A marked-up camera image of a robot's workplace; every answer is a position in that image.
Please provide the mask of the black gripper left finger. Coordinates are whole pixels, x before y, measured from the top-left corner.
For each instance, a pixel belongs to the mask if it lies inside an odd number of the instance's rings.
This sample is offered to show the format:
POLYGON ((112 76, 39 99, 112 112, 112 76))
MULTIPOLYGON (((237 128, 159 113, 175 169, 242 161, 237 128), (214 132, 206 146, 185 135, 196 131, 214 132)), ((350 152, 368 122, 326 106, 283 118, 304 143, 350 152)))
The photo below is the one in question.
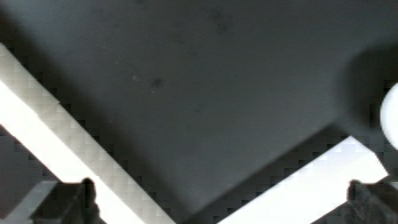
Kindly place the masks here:
POLYGON ((0 224, 102 224, 93 180, 39 182, 0 224))

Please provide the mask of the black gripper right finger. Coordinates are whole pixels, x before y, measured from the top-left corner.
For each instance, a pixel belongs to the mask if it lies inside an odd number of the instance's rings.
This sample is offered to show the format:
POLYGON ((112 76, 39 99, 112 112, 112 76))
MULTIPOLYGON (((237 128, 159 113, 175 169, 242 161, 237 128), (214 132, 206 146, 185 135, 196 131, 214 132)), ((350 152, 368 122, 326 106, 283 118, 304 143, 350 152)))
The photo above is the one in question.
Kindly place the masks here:
POLYGON ((398 224, 398 178, 375 183, 350 182, 347 224, 398 224))

